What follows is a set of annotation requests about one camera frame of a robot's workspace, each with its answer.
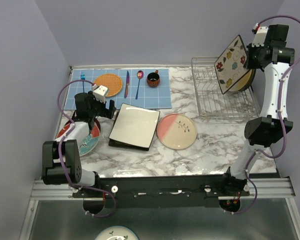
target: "gray floor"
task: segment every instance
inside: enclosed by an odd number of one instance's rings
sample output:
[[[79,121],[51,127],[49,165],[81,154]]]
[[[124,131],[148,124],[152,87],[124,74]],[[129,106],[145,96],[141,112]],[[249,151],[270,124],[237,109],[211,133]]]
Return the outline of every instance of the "gray floor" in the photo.
[[[204,207],[132,208],[101,219],[84,215],[81,201],[41,201],[30,239],[94,240],[116,225],[131,229],[140,240],[297,239],[285,199],[258,199],[240,215]]]

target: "spoon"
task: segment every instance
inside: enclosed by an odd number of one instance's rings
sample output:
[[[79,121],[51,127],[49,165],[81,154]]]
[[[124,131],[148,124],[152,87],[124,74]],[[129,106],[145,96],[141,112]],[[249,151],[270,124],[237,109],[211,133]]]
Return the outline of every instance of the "spoon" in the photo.
[[[144,77],[144,72],[143,71],[138,71],[136,74],[137,78],[139,79],[139,83],[138,83],[138,88],[136,90],[136,95],[135,95],[135,99],[138,99],[138,92],[139,92],[139,85],[140,85],[140,79],[142,79]]]

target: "small mug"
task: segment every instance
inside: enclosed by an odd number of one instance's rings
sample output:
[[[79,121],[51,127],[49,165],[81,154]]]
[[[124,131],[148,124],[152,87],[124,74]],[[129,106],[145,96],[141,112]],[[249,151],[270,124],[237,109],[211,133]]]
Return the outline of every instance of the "small mug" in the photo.
[[[149,73],[149,75],[146,77],[146,83],[151,88],[155,88],[160,83],[160,76],[158,74],[158,70],[155,70],[155,72]]]

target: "yellow plate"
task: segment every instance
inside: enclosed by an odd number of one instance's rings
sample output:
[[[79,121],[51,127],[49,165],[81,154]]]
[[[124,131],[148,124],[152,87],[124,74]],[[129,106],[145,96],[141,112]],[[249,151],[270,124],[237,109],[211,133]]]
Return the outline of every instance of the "yellow plate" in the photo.
[[[101,76],[98,76],[94,83],[98,86],[102,85],[109,89],[109,92],[106,97],[112,97],[120,92],[123,86],[122,79],[113,73],[106,73]]]
[[[251,69],[250,71],[248,71],[248,73],[246,75],[243,76],[243,78],[241,78],[235,85],[233,85],[232,88],[229,89],[230,92],[243,92],[244,90],[247,90],[254,78],[255,78],[255,74],[256,74],[256,70],[255,69]]]

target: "floral plate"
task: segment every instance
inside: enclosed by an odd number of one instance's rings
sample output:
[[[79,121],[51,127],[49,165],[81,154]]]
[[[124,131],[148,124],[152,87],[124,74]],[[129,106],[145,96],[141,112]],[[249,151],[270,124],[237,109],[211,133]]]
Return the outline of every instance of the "floral plate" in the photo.
[[[222,94],[249,72],[249,69],[244,67],[246,61],[247,51],[241,36],[238,35],[214,63]]]
[[[133,231],[124,226],[111,226],[103,230],[95,240],[138,240]]]

